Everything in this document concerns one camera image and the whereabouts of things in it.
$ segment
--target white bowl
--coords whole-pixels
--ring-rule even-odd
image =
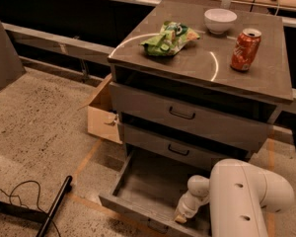
[[[237,14],[226,9],[209,9],[204,13],[205,26],[215,34],[228,31],[237,20]]]

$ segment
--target closed drawer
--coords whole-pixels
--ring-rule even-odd
[[[210,171],[227,155],[199,148],[182,141],[163,136],[128,124],[120,124],[123,130],[123,142],[145,150],[164,155],[191,166]]]
[[[113,107],[130,114],[250,152],[265,142],[270,125],[111,83]]]
[[[100,194],[103,206],[146,224],[167,236],[210,236],[209,206],[200,209],[187,224],[174,221],[180,197],[190,175],[202,175],[197,168],[172,159],[135,149],[110,194]]]

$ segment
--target can top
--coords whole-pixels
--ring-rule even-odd
[[[243,29],[243,33],[248,36],[248,37],[252,37],[252,38],[257,38],[260,37],[262,35],[262,33],[254,28],[245,28]]]

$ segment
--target chip bag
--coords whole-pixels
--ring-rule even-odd
[[[199,34],[181,23],[166,21],[157,36],[141,43],[149,55],[173,56],[190,40],[198,40]]]

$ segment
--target red soda can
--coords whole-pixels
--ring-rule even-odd
[[[248,71],[254,62],[260,43],[261,32],[245,28],[239,34],[230,66],[238,71]]]

